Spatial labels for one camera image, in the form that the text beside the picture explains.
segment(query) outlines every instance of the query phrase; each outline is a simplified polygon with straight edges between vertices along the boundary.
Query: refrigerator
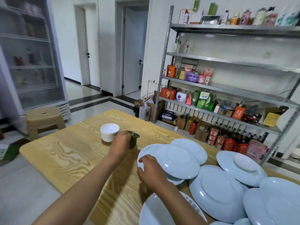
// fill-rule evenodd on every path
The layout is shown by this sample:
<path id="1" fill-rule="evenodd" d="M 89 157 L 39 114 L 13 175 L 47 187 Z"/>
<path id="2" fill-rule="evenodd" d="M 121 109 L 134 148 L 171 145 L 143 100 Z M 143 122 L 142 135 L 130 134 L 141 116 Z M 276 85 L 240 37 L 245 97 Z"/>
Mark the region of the refrigerator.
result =
<path id="1" fill-rule="evenodd" d="M 23 133 L 34 108 L 57 106 L 70 118 L 50 0 L 0 0 L 0 103 Z"/>

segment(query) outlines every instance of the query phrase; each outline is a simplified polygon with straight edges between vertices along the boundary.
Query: hand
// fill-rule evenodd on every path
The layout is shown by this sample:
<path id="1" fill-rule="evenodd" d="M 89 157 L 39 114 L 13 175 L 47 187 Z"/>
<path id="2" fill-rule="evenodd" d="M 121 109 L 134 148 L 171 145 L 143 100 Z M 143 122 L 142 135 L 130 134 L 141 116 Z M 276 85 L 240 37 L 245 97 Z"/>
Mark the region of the hand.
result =
<path id="1" fill-rule="evenodd" d="M 118 132 L 115 136 L 108 155 L 113 157 L 117 163 L 121 163 L 129 152 L 129 143 L 132 134 L 127 131 Z"/>
<path id="2" fill-rule="evenodd" d="M 137 175 L 150 190 L 157 193 L 160 188 L 170 183 L 155 157 L 144 155 L 139 162 L 144 164 L 144 171 L 139 167 Z"/>

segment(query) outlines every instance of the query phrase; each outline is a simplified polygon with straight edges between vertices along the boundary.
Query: doorway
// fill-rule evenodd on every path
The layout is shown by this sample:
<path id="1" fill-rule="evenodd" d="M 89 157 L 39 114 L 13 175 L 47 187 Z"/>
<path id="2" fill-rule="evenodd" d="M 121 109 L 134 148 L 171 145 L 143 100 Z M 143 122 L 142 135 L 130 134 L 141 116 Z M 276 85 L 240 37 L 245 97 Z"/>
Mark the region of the doorway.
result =
<path id="1" fill-rule="evenodd" d="M 82 85 L 100 88 L 96 3 L 74 5 Z"/>
<path id="2" fill-rule="evenodd" d="M 149 4 L 123 8 L 123 83 L 122 94 L 140 98 Z"/>

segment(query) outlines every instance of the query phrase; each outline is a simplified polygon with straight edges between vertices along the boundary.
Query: electrical outlet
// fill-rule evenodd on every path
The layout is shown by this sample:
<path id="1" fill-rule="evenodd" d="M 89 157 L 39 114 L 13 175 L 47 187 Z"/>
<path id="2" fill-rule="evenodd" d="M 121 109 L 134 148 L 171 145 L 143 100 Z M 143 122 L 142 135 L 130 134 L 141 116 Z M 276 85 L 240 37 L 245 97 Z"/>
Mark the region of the electrical outlet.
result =
<path id="1" fill-rule="evenodd" d="M 263 59 L 269 59 L 269 58 L 272 56 L 272 54 L 273 54 L 273 52 L 266 51 L 266 52 L 263 54 L 262 58 L 263 58 Z"/>

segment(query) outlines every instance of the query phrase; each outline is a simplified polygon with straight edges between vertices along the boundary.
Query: wooden table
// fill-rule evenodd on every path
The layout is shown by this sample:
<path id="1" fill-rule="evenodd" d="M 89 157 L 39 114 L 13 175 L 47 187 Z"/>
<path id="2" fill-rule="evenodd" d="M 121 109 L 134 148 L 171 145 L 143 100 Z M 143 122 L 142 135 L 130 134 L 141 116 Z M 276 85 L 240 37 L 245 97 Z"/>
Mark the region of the wooden table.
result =
<path id="1" fill-rule="evenodd" d="M 115 123 L 120 130 L 137 132 L 137 146 L 113 172 L 97 201 L 90 220 L 94 224 L 139 224 L 143 203 L 151 192 L 141 184 L 137 176 L 139 151 L 150 144 L 169 144 L 177 138 L 185 138 L 175 132 L 143 121 L 118 110 L 109 110 L 75 125 L 34 140 L 21 147 L 27 158 L 61 193 L 88 173 L 108 153 L 110 143 L 103 142 L 100 127 Z M 219 150 L 199 143 L 207 152 L 205 165 L 217 165 Z M 268 176 L 300 182 L 265 169 Z M 178 189 L 191 196 L 187 181 Z M 208 223 L 214 220 L 205 214 Z"/>

